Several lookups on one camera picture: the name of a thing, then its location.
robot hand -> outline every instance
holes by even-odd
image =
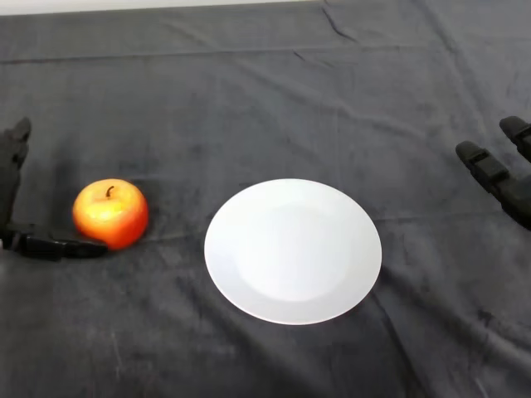
[[[510,116],[502,119],[499,126],[518,152],[531,162],[531,124]],[[460,143],[455,151],[472,177],[501,203],[504,211],[531,230],[531,175],[514,178],[489,151],[470,141]]]
[[[61,257],[96,257],[107,251],[103,242],[64,231],[11,221],[20,169],[26,160],[32,125],[23,119],[13,129],[0,133],[0,240],[5,250],[47,260]]]

plate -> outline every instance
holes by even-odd
[[[327,185],[263,182],[217,212],[205,239],[214,284],[242,311],[300,325],[335,318],[376,282],[382,246],[358,203]]]

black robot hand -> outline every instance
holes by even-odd
[[[531,162],[531,124],[510,116],[502,119],[499,126]],[[455,151],[472,177],[501,203],[504,211],[521,226],[531,230],[531,175],[514,178],[489,151],[470,141],[460,143]]]
[[[61,257],[97,257],[107,245],[76,233],[54,231],[33,224],[13,223],[11,214],[20,185],[20,169],[28,153],[32,125],[23,119],[0,133],[0,240],[2,248],[30,257],[58,260]]]

apple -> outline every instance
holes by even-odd
[[[74,202],[76,228],[84,235],[104,241],[110,250],[136,242],[148,226],[148,203],[130,182],[107,179],[92,182]]]

white wall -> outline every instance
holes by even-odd
[[[0,0],[0,15],[309,0]]]

